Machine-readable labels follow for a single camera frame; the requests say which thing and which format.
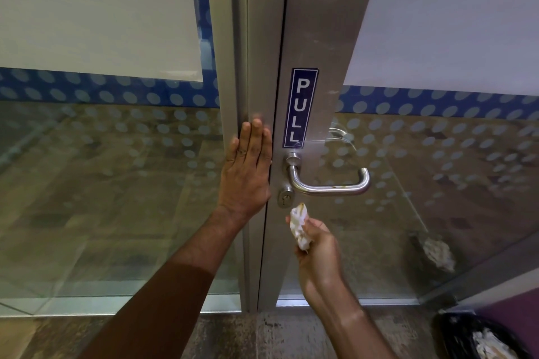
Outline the black bin bag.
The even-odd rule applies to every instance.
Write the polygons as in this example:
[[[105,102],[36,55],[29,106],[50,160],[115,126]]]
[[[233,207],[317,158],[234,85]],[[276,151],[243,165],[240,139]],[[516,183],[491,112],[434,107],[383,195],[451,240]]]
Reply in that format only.
[[[484,329],[508,345],[518,359],[535,359],[529,348],[516,334],[499,322],[478,315],[473,311],[443,311],[433,322],[449,359],[480,359],[472,338],[472,333]]]

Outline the round steel key cylinder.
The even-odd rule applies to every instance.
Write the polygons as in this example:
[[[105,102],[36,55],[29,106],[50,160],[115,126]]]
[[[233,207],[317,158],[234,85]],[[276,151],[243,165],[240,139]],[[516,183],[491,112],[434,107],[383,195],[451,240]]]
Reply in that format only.
[[[293,206],[295,192],[291,185],[284,185],[277,197],[278,206],[283,209],[289,209]]]

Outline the aluminium framed glass door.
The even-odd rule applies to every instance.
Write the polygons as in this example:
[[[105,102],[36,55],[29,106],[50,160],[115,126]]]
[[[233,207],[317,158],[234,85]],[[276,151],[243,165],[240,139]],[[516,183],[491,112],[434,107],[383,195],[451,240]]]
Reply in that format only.
[[[251,223],[252,305],[307,306],[284,219],[304,203],[340,243],[367,306],[473,308],[498,286],[539,286],[539,0],[285,0],[273,198]],[[283,148],[292,69],[318,68],[303,148]],[[354,136],[326,142],[337,127]],[[301,157],[311,196],[290,185]]]

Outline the purple panel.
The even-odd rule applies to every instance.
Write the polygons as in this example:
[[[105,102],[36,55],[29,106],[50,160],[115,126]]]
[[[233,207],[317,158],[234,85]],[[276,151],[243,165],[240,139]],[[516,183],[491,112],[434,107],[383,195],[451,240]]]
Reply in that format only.
[[[479,294],[470,306],[512,330],[539,359],[539,286],[498,286]]]

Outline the person's right forearm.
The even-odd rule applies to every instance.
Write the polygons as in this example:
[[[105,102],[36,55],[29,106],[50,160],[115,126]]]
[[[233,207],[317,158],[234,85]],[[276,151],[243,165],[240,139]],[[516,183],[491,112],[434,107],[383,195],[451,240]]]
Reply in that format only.
[[[338,359],[399,359],[345,282],[302,290],[325,329]]]

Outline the blue door sign sticker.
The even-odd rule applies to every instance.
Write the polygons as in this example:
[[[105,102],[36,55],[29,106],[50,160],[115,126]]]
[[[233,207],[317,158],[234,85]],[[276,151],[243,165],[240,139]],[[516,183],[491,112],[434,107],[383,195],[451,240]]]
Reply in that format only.
[[[318,68],[292,69],[283,148],[296,149],[304,146],[318,75]]]

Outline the white tissue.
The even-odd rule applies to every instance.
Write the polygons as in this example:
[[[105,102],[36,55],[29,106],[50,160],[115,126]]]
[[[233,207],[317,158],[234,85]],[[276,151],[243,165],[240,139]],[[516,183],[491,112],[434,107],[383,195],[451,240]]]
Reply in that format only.
[[[305,222],[308,219],[307,207],[300,203],[289,214],[289,227],[301,251],[307,252],[312,240],[305,232]]]

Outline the fixed glass panel with frame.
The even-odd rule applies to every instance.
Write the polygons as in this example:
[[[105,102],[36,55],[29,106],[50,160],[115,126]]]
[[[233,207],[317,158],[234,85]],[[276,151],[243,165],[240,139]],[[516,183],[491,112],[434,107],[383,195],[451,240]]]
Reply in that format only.
[[[0,319],[113,315],[273,130],[285,0],[0,0]]]

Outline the crumpled white waste paper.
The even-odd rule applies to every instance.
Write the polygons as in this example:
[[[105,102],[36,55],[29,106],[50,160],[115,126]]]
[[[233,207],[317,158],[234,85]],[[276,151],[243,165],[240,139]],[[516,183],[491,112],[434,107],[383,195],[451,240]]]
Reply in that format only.
[[[473,332],[472,338],[480,359],[518,359],[516,353],[489,329]]]

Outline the person's right hand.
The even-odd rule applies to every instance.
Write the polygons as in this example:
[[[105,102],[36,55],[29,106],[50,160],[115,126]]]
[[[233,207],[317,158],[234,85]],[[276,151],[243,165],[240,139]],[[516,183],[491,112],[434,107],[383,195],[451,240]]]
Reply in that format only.
[[[313,309],[325,306],[345,289],[339,244],[335,236],[311,242],[307,252],[296,245],[302,293]]]

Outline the person's left forearm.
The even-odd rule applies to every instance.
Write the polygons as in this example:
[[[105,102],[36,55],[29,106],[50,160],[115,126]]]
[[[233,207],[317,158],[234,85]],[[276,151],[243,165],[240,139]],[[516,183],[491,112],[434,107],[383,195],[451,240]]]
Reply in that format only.
[[[219,266],[259,210],[217,206],[77,359],[180,359]]]

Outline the person's left hand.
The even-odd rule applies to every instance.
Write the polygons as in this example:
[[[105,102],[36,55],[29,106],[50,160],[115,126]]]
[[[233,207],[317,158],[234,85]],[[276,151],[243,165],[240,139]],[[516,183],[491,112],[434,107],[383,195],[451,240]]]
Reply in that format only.
[[[259,157],[251,157],[251,122],[243,122],[239,131],[236,162],[227,162],[221,172],[218,207],[224,209],[235,224],[243,227],[259,213],[270,199],[269,173],[272,165],[272,133],[264,125],[264,143]]]

